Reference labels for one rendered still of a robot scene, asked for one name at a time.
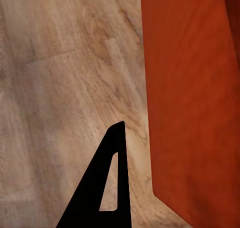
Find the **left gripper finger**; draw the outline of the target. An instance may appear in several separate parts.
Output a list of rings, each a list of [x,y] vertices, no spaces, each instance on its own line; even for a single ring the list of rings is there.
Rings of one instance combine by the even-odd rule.
[[[117,152],[117,210],[99,211]],[[125,121],[107,130],[56,228],[132,228]]]

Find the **storage box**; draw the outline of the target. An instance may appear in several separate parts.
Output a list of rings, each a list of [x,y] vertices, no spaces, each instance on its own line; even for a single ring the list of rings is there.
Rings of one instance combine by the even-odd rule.
[[[153,194],[240,228],[240,0],[141,0]]]

